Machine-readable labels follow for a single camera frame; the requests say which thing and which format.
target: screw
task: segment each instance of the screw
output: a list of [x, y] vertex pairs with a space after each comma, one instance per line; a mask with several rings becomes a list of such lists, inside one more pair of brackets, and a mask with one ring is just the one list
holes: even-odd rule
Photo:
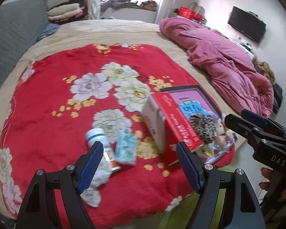
[[242, 169], [237, 169], [236, 172], [239, 175], [243, 175], [245, 173]]
[[43, 174], [43, 170], [42, 170], [42, 169], [39, 169], [38, 171], [36, 171], [36, 174], [37, 174], [38, 176], [41, 176], [41, 175]]
[[211, 165], [211, 164], [206, 164], [204, 167], [206, 169], [208, 169], [208, 170], [212, 170], [213, 169], [213, 165]]
[[67, 166], [67, 170], [73, 170], [74, 168], [75, 168], [75, 165], [73, 165], [73, 164], [69, 164]]

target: black tv screen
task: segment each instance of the black tv screen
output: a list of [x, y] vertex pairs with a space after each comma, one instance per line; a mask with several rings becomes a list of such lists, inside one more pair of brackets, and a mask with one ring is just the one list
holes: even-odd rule
[[233, 7], [228, 24], [256, 43], [260, 43], [266, 31], [266, 24], [251, 13]]

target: white plastic bottle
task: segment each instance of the white plastic bottle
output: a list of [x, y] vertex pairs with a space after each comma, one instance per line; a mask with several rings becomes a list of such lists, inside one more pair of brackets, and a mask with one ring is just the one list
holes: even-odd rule
[[86, 140], [89, 148], [91, 148], [96, 141], [101, 142], [104, 146], [104, 157], [111, 165], [112, 171], [121, 169], [121, 166], [116, 162], [114, 151], [111, 148], [102, 128], [94, 128], [86, 132]]

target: red and white box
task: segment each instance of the red and white box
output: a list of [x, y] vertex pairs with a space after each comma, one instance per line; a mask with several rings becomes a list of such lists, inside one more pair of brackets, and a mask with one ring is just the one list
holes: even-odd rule
[[151, 94], [142, 116], [165, 163], [177, 163], [176, 145], [184, 141], [191, 152], [203, 143], [168, 92]]

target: quilted headboard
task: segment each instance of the quilted headboard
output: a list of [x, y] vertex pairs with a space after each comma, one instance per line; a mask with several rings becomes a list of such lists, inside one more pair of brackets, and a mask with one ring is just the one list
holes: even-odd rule
[[18, 0], [0, 7], [0, 87], [47, 24], [46, 0]]

